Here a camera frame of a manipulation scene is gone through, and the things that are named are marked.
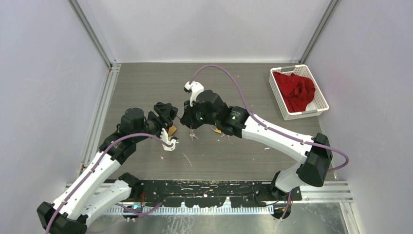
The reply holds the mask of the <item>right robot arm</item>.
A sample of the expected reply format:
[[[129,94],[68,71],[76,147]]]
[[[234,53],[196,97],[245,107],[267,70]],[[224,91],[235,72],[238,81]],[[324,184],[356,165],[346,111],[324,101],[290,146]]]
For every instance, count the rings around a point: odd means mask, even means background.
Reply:
[[[277,172],[271,182],[270,193],[276,200],[283,200],[301,185],[324,185],[332,153],[328,137],[321,133],[312,137],[291,132],[251,115],[243,107],[228,106],[211,90],[184,102],[180,122],[193,130],[202,125],[215,126],[225,135],[263,143],[293,158],[296,164]]]

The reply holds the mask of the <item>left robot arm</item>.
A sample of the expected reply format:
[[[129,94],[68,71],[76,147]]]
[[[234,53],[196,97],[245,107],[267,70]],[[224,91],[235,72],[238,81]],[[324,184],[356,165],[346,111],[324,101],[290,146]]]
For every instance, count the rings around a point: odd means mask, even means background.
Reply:
[[[173,151],[178,139],[168,135],[178,108],[158,102],[146,115],[140,108],[129,108],[116,130],[106,137],[89,166],[75,182],[52,203],[42,202],[37,208],[47,234],[84,234],[96,218],[115,204],[128,199],[137,201],[143,195],[142,181],[124,173],[109,188],[95,194],[103,182],[136,151],[137,144],[152,138],[165,151]]]

